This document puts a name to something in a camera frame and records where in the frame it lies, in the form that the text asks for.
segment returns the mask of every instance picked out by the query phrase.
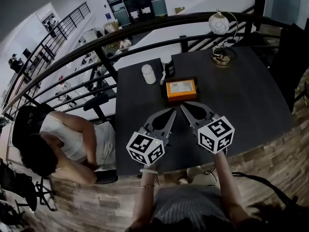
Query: black railing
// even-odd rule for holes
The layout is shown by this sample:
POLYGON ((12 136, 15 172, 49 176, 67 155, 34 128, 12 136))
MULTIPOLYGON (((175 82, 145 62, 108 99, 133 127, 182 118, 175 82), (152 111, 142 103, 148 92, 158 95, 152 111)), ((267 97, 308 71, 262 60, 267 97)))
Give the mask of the black railing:
MULTIPOLYGON (((42 70, 46 69, 50 63, 55 59, 60 47, 68 39, 71 33, 77 28, 78 24, 84 20, 84 18, 90 13, 87 3, 83 3, 81 6, 72 11, 62 21, 57 23, 44 39, 38 44, 34 51, 30 54, 27 61, 24 63, 21 71, 18 73, 16 79, 10 86, 6 98, 4 100, 4 106, 9 102, 13 91, 15 94, 22 89, 25 82, 28 82, 33 77, 37 76, 42 70)), ((40 88, 40 84, 28 91, 28 95, 33 97, 40 88)), ((16 109, 25 102, 25 99, 20 99, 16 109)))
MULTIPOLYGON (((7 117, 10 117, 7 114, 7 111, 14 106, 15 103, 17 103, 22 97, 24 97, 26 95, 26 99, 28 99, 28 102, 26 102, 26 104, 36 104, 37 102, 34 100, 34 98, 37 98, 39 96, 41 96, 42 94, 46 93, 47 91, 51 90, 52 88, 54 88, 57 84, 59 84, 59 82, 63 82, 64 80, 69 80, 75 76, 77 76, 78 74, 81 74, 83 72, 86 72, 87 70, 90 69, 95 69, 100 65, 104 65, 106 67, 106 69, 108 70, 108 74, 105 76, 100 77, 100 80, 105 79, 106 77, 113 77, 115 82, 117 83, 117 71, 114 69, 114 67, 112 66, 111 62, 115 62, 116 60, 128 56, 128 55, 132 55, 138 52, 142 52, 145 50, 149 50, 149 49, 153 49, 156 47, 161 47, 161 46, 165 46, 165 45, 170 45, 170 44, 177 44, 177 43, 187 43, 188 41, 193 41, 193 40, 199 40, 199 39, 216 39, 218 37, 221 37, 220 35, 216 35, 216 34, 207 34, 207 35, 197 35, 197 36, 191 36, 191 37, 180 37, 178 39, 173 39, 173 40, 168 40, 168 41, 164 41, 164 42, 159 42, 159 43, 155 43, 155 44, 151 44, 151 45, 147 45, 144 47, 140 47, 140 48, 136 48, 130 51, 127 51, 125 53, 121 53, 119 55, 115 55, 111 58, 107 58, 102 50, 103 46, 106 46, 108 44, 114 43, 118 40, 121 40, 123 38, 128 38, 131 36, 134 36, 136 34, 140 34, 143 32, 148 32, 148 31, 152 31, 155 29, 160 29, 160 28, 165 28, 165 27, 170 27, 170 26, 175 26, 175 25, 182 25, 182 24, 190 24, 190 23, 198 23, 198 22, 208 22, 209 17, 211 15, 213 15, 215 12, 205 12, 205 13, 195 13, 195 14, 185 14, 185 15, 175 15, 175 16, 169 16, 169 17, 163 17, 163 18, 157 18, 155 20, 151 20, 151 21, 147 21, 147 22, 143 22, 143 23, 139 23, 139 24, 135 24, 132 25, 130 27, 118 30, 116 32, 110 33, 105 37, 101 37, 99 39, 96 39, 90 43, 87 43, 77 49, 75 49, 74 51, 70 52, 69 54, 67 54, 66 56, 62 57, 61 59, 59 59, 58 61, 56 61, 55 63, 53 63, 48 69, 46 69, 44 72, 42 72, 41 74, 39 74, 38 76, 36 76, 26 87, 24 90, 22 90, 20 93, 18 93, 15 97, 13 97, 11 99, 11 101, 7 104, 7 106, 3 109, 2 114, 5 114, 7 117), (67 65, 68 63, 74 61, 75 59, 84 56, 85 54, 89 53, 89 52, 93 52, 95 51, 97 56, 99 57, 100 61, 98 63, 94 63, 91 66, 88 66, 87 68, 84 68, 80 71, 78 71, 78 73, 73 73, 67 77, 65 77, 64 79, 62 79, 59 82, 56 82, 54 84, 52 84, 50 87, 44 89, 43 91, 41 91, 40 93, 38 93, 37 95, 35 95, 33 98, 30 98, 29 96, 27 96, 27 92, 29 92, 33 87, 35 87, 38 83, 40 83, 42 80, 44 80, 45 78, 49 77, 51 74, 53 74, 54 72, 58 71, 59 69, 61 69, 62 67, 64 67, 65 65, 67 65)), ((244 13, 233 13, 234 16, 237 18, 238 22, 248 22, 246 24, 246 27, 251 27, 252 24, 254 23, 258 23, 258 24, 267 24, 267 25, 271 25, 271 26, 275 26, 275 27, 280 27, 280 28, 289 28, 290 26, 281 22, 277 22, 277 21, 273 21, 270 18, 266 18, 266 17, 261 17, 261 16, 256 16, 255 14, 244 14, 244 13)), ((230 22, 235 21, 234 18, 229 15, 229 14, 225 14, 225 16, 228 18, 228 20, 230 22)), ((227 33, 224 36, 225 37, 231 37, 233 36, 234 33, 227 33)), ((250 30, 245 30, 244 33, 238 33, 237 36, 239 37, 244 37, 244 39, 246 39, 244 42, 246 44, 250 44, 250 39, 252 39, 253 37, 268 37, 268 38, 278 38, 278 36, 275 35, 268 35, 268 34, 257 34, 257 33, 251 33, 250 30)), ((88 85, 90 82, 84 82, 81 83, 80 85, 74 86, 72 87, 68 92, 72 92, 80 87, 86 86, 88 85)), ((96 93, 100 92, 100 91, 107 91, 110 90, 114 87, 116 87, 117 84, 115 85, 111 85, 111 86, 107 86, 107 87, 103 87, 101 88, 101 90, 95 90, 93 92, 89 92, 86 93, 84 95, 81 95, 80 97, 74 98, 74 100, 78 100, 78 99, 82 99, 86 96, 90 96, 90 95, 95 95, 96 93)), ((45 100, 43 103, 45 102, 50 102, 54 99, 56 99, 57 97, 59 97, 60 95, 55 95, 53 97, 50 97, 49 99, 45 100)), ((111 98, 115 98, 116 95, 112 94, 110 95, 110 99, 111 98)), ((54 106, 54 108, 56 107, 60 107, 64 104, 68 103, 68 101, 65 101, 61 104, 58 104, 56 106, 54 106)), ((69 108, 63 112, 68 112, 68 111, 72 111, 74 109, 78 109, 81 108, 83 105, 77 105, 75 107, 69 108)))

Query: white top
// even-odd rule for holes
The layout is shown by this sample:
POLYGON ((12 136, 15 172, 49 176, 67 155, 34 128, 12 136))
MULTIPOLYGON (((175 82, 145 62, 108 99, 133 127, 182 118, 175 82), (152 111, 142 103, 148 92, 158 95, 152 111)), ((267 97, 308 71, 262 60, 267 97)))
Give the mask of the white top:
POLYGON ((132 43, 130 40, 124 40, 120 42, 119 49, 128 48, 129 46, 132 46, 132 43))
MULTIPOLYGON (((94 125, 97 138, 97 164, 106 165, 115 162, 115 132, 109 122, 94 125)), ((83 136, 80 132, 66 127, 61 120, 47 115, 41 131, 48 132, 59 138, 64 143, 61 148, 63 153, 71 160, 82 162, 86 160, 83 136)))

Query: desk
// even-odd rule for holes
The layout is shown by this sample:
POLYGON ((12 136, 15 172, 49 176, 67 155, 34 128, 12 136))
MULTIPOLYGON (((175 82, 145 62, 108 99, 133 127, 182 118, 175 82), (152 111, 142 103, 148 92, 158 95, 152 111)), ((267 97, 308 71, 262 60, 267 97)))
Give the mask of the desk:
MULTIPOLYGON (((198 102, 226 116, 235 127, 228 156, 239 154, 289 131, 294 125, 290 110, 265 66, 249 47, 234 47, 238 57, 228 68, 217 67, 211 50, 173 55, 175 77, 195 75, 200 90, 198 102)), ((126 145, 134 131, 155 112, 169 107, 161 98, 160 60, 122 68, 118 72, 116 100, 116 167, 118 175, 138 174, 142 167, 131 159, 126 145), (146 84, 141 73, 150 64, 156 83, 146 84)), ((197 145, 180 107, 169 137, 171 146, 162 157, 160 172, 174 171, 213 161, 212 153, 197 145)))

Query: orange box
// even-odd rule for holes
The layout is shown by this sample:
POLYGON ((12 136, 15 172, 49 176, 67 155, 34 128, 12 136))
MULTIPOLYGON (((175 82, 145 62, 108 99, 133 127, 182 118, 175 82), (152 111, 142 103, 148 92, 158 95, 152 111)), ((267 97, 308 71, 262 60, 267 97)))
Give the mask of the orange box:
POLYGON ((197 96, 194 80, 166 83, 169 102, 194 99, 197 96))

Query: handrail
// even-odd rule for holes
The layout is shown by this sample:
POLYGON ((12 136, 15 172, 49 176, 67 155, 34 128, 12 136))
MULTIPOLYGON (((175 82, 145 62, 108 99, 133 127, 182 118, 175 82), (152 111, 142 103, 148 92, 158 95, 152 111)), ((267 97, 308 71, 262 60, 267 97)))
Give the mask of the handrail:
MULTIPOLYGON (((169 17, 157 18, 157 19, 150 20, 147 22, 142 22, 139 24, 132 25, 130 27, 110 33, 105 37, 101 37, 92 42, 89 42, 73 50, 72 52, 68 53, 66 56, 62 57, 61 59, 56 61, 54 64, 52 64, 44 72, 36 76, 32 81, 29 82, 29 84, 25 87, 24 90, 22 90, 20 93, 18 93, 11 99, 11 101, 3 109, 2 114, 5 114, 6 111, 8 111, 8 109, 10 109, 15 104, 15 102, 17 102, 22 96, 24 96, 29 90, 31 90, 31 88, 33 88, 37 83, 39 83, 40 81, 42 81, 43 79, 51 75, 52 73, 56 72, 57 70, 65 66, 66 64, 74 61, 75 59, 85 55, 88 52, 91 52, 95 49, 98 50, 101 48, 101 46, 108 45, 110 43, 121 40, 123 38, 130 37, 135 34, 140 34, 143 32, 152 31, 155 29, 160 29, 160 28, 165 28, 165 27, 176 26, 176 25, 183 25, 183 24, 190 24, 190 23, 197 23, 197 22, 208 22, 209 17, 212 16, 214 13, 215 12, 203 12, 203 13, 194 13, 194 14, 185 14, 185 15, 183 14, 183 15, 174 15, 174 16, 169 16, 169 17)), ((258 22, 261 24, 267 24, 267 25, 281 27, 281 28, 290 27, 289 25, 285 23, 274 21, 267 17, 255 16, 253 14, 243 14, 243 13, 233 13, 233 14, 239 22, 250 21, 252 23, 258 22)), ((231 15, 226 14, 226 17, 229 19, 229 21, 234 21, 234 18, 231 15)), ((176 43, 177 41, 181 42, 183 40, 184 39, 175 39, 174 43, 176 43)), ((135 53, 134 50, 128 51, 127 55, 134 54, 134 53, 135 53)))
POLYGON ((28 64, 29 64, 29 62, 30 62, 30 60, 31 60, 31 58, 34 56, 34 54, 37 52, 37 50, 38 50, 41 46, 42 46, 42 47, 44 46, 44 45, 43 45, 44 41, 45 41, 48 37, 52 37, 51 35, 52 35, 53 33, 55 33, 55 30, 56 30, 56 29, 58 29, 59 31, 61 31, 61 30, 60 30, 61 23, 63 23, 64 21, 68 20, 68 18, 70 17, 70 15, 71 15, 72 13, 74 13, 75 11, 78 11, 78 9, 79 9, 80 7, 83 7, 84 5, 86 5, 87 8, 88 8, 87 3, 84 2, 84 3, 82 3, 78 8, 74 9, 68 16, 66 16, 63 20, 61 20, 59 23, 57 23, 57 24, 54 26, 54 28, 41 40, 41 42, 37 45, 37 47, 32 51, 32 53, 30 54, 30 56, 27 58, 26 62, 24 63, 23 67, 21 68, 21 71, 17 74, 15 80, 12 82, 12 84, 11 84, 9 90, 8 90, 8 93, 7 93, 6 97, 5 97, 4 104, 7 104, 7 103, 8 103, 8 99, 10 99, 11 94, 12 94, 12 91, 14 90, 15 85, 16 85, 16 83, 17 83, 19 77, 20 77, 20 76, 23 74, 23 72, 26 70, 26 68, 27 68, 27 66, 28 66, 28 64))

